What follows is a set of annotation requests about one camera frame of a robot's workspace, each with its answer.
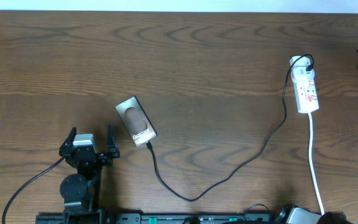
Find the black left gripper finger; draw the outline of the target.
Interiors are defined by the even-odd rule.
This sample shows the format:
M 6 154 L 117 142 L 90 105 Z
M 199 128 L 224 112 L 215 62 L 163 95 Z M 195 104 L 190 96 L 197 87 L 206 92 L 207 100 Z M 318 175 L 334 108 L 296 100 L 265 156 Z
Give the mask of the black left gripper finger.
M 65 139 L 63 144 L 59 148 L 59 155 L 60 156 L 70 156 L 71 153 L 74 151 L 74 139 L 76 136 L 76 127 L 72 127 L 68 137 Z
M 108 148 L 111 157 L 119 157 L 119 149 L 113 135 L 113 128 L 110 124 L 108 125 L 106 147 Z

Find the gold Galaxy smartphone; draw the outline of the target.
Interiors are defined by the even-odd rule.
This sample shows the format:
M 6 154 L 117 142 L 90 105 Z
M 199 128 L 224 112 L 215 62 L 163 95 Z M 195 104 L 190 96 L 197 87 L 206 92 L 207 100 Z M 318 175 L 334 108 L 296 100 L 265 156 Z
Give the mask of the gold Galaxy smartphone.
M 115 109 L 136 147 L 157 137 L 155 128 L 136 96 L 119 103 Z

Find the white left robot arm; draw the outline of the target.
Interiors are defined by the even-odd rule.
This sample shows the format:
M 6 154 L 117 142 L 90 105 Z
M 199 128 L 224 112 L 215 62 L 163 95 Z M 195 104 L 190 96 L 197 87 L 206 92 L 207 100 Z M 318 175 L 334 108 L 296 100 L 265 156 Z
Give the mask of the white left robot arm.
M 112 223 L 109 212 L 99 208 L 101 171 L 111 166 L 120 157 L 112 126 L 108 126 L 108 152 L 96 152 L 92 134 L 77 134 L 72 128 L 60 146 L 59 155 L 66 163 L 77 170 L 67 176 L 60 185 L 60 195 L 64 199 L 64 223 Z

